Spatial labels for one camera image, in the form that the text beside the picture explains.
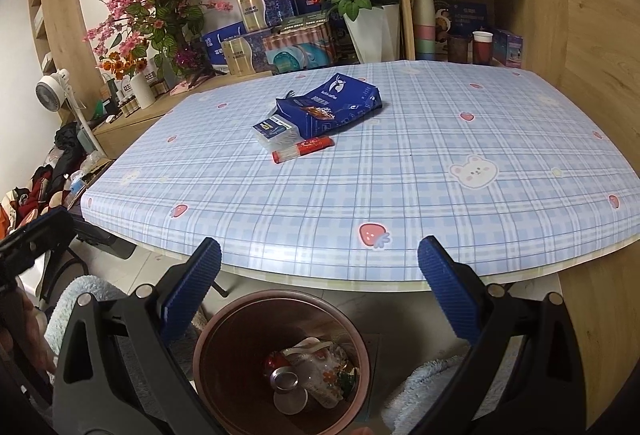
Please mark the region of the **left hand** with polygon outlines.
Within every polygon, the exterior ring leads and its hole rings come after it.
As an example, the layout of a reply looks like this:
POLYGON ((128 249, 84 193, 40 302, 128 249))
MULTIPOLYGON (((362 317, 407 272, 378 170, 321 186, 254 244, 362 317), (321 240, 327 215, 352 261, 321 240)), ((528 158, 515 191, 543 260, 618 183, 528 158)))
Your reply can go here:
POLYGON ((23 353, 38 371, 54 374, 56 367, 54 354, 49 343, 43 337, 40 320, 43 314, 37 309, 23 289, 17 287, 10 296, 21 299, 21 311, 17 319, 24 329, 24 342, 20 343, 23 353))

